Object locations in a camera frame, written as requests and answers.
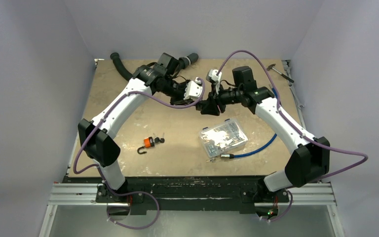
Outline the black padlock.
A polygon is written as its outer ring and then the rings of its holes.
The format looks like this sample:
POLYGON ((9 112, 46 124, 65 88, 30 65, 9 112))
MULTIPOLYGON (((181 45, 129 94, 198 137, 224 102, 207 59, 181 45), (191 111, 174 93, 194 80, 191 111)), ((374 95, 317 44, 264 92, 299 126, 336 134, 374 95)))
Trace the black padlock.
POLYGON ((204 107, 206 106, 206 101, 200 101, 200 102, 198 102, 197 104, 195 104, 195 109, 197 110, 197 111, 202 111, 203 109, 204 109, 204 107))

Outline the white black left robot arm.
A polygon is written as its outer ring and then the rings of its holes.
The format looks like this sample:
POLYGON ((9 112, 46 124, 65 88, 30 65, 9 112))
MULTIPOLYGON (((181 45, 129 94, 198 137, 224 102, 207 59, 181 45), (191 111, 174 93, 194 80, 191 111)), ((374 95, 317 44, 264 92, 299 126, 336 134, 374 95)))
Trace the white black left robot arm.
POLYGON ((98 168, 104 183, 109 187, 109 197, 121 202, 129 192, 128 183, 117 162, 120 147, 114 141, 122 125, 148 98, 173 109, 194 106, 203 97, 203 82, 175 81, 181 70, 199 59, 197 53, 179 59, 163 53, 158 61, 141 65, 134 73, 125 68, 117 52, 113 52, 110 59, 128 83, 97 116, 79 122, 80 149, 74 160, 73 171, 74 174, 80 174, 86 170, 77 169, 79 156, 85 152, 94 161, 93 167, 98 168))

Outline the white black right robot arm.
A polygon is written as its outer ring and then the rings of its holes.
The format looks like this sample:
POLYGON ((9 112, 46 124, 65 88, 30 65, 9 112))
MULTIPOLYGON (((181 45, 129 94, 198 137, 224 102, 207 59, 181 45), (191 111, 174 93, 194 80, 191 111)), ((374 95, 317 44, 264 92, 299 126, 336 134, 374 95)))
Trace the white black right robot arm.
POLYGON ((196 109, 203 115, 218 116, 226 105, 241 104, 265 121, 285 144, 291 156, 285 167, 258 181, 257 194, 269 201, 277 191, 289 187, 302 187, 325 175, 329 171, 329 151, 321 146, 330 143, 325 137, 316 138, 301 127, 277 101, 278 96, 267 87, 258 87, 248 66, 232 70, 234 86, 223 89, 221 72, 211 69, 207 80, 211 92, 196 109))

